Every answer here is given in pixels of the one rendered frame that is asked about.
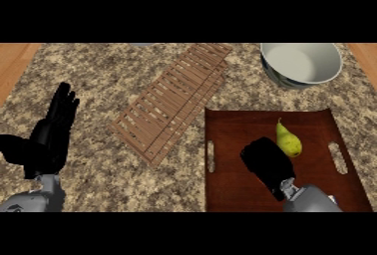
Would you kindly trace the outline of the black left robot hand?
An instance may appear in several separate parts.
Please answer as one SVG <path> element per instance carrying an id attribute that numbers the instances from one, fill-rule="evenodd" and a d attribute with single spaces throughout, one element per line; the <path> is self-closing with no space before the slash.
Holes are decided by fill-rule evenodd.
<path id="1" fill-rule="evenodd" d="M 8 163 L 23 166 L 26 179 L 57 174 L 65 166 L 78 104 L 70 85 L 60 83 L 47 114 L 36 121 L 29 137 L 0 134 L 0 153 Z"/>

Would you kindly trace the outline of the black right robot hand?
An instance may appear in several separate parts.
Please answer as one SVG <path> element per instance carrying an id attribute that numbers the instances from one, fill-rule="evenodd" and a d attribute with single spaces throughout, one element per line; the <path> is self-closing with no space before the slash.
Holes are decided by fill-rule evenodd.
<path id="1" fill-rule="evenodd" d="M 294 178 L 295 174 L 289 158 L 276 143 L 263 136 L 243 147 L 239 157 L 248 171 L 254 173 L 264 184 L 273 198 L 282 201 L 283 194 L 279 185 L 283 180 Z"/>

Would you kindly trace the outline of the dark red wooden tray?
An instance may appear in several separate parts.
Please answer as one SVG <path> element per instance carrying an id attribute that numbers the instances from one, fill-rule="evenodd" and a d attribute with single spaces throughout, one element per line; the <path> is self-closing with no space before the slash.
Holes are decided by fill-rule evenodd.
<path id="1" fill-rule="evenodd" d="M 335 170 L 343 139 L 331 110 L 204 112 L 205 210 L 372 210 L 353 162 Z"/>

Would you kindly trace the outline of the yellow-green squash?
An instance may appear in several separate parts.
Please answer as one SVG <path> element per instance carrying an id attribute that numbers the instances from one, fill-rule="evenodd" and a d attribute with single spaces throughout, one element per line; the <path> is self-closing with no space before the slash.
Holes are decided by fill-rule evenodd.
<path id="1" fill-rule="evenodd" d="M 276 145 L 286 156 L 297 157 L 301 153 L 298 137 L 288 131 L 282 123 L 276 123 Z"/>

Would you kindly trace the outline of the brown slatted wooden shelf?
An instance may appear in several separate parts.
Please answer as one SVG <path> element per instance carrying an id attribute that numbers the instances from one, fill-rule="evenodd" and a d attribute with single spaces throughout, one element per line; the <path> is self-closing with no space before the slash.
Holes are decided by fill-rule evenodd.
<path id="1" fill-rule="evenodd" d="M 223 43 L 193 43 L 109 124 L 109 130 L 150 167 L 162 162 L 223 84 Z"/>

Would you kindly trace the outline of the white and blue bowl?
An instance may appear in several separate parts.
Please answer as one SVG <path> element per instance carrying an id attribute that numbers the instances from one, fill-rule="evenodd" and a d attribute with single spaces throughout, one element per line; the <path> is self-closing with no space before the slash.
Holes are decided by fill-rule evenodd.
<path id="1" fill-rule="evenodd" d="M 343 66 L 332 43 L 261 43 L 260 62 L 273 82 L 292 90 L 332 81 Z"/>

